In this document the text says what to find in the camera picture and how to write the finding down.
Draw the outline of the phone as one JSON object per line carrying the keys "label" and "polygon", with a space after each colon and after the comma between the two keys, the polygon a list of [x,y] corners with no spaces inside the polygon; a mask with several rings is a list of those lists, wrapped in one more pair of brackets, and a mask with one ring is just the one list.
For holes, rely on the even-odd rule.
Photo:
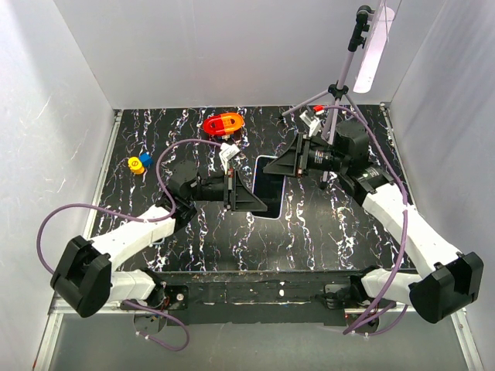
{"label": "phone", "polygon": [[282,214],[282,200],[285,191],[283,175],[265,174],[265,166],[274,160],[274,156],[260,155],[254,167],[253,193],[267,206],[264,212],[253,212],[257,218],[276,220]]}

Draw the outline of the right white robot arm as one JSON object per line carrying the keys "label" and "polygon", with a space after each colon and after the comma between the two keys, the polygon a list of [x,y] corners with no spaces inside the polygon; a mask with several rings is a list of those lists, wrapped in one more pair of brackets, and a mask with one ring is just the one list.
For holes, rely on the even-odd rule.
{"label": "right white robot arm", "polygon": [[336,173],[345,193],[382,224],[416,269],[366,268],[350,278],[351,301],[363,308],[376,299],[400,302],[435,324],[477,300],[483,261],[474,252],[463,254],[409,204],[400,182],[370,160],[370,139],[356,120],[340,122],[332,144],[300,134],[264,171],[285,177]]}

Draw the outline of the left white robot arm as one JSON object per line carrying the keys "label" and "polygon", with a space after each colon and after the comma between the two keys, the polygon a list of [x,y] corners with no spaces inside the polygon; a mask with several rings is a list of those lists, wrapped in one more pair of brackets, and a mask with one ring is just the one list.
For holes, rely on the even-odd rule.
{"label": "left white robot arm", "polygon": [[90,317],[113,301],[135,300],[149,309],[161,307],[167,298],[163,279],[149,269],[118,268],[185,227],[196,215],[195,201],[222,202],[232,212],[268,209],[233,168],[204,178],[194,162],[182,161],[173,169],[167,189],[138,221],[91,240],[77,236],[68,242],[50,285],[80,317]]}

